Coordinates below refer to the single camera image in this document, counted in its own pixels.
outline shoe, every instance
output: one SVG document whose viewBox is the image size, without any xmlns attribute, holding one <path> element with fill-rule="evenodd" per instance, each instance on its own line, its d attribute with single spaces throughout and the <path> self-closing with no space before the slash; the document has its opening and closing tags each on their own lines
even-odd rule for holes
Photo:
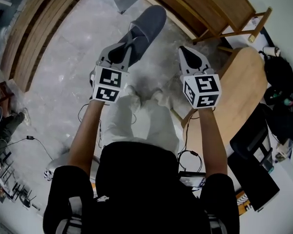
<svg viewBox="0 0 293 234">
<path fill-rule="evenodd" d="M 151 100 L 155 100 L 160 106 L 167 107 L 169 110 L 172 108 L 169 97 L 164 96 L 161 89 L 157 89 L 151 97 Z"/>
<path fill-rule="evenodd" d="M 31 125 L 31 120 L 30 120 L 30 117 L 29 117 L 29 113 L 28 113 L 28 110 L 27 108 L 23 108 L 23 110 L 21 111 L 23 114 L 24 114 L 24 120 L 23 122 L 27 125 L 27 126 L 30 126 Z"/>
<path fill-rule="evenodd" d="M 136 113 L 141 108 L 141 99 L 140 96 L 137 94 L 136 90 L 133 86 L 128 85 L 125 88 L 125 96 L 132 96 L 130 108 L 133 113 Z"/>
</svg>

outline wooden table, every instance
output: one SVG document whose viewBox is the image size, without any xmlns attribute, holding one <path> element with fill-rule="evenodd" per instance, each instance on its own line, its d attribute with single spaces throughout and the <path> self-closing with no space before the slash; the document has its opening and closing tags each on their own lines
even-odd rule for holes
<svg viewBox="0 0 293 234">
<path fill-rule="evenodd" d="M 264 61 L 251 47 L 234 50 L 218 74 L 222 95 L 214 115 L 223 143 L 227 146 L 263 98 L 268 82 Z M 183 120 L 184 140 L 191 116 L 197 118 L 199 114 L 192 110 Z M 191 119 L 189 122 L 187 149 L 202 154 L 200 119 Z"/>
</svg>

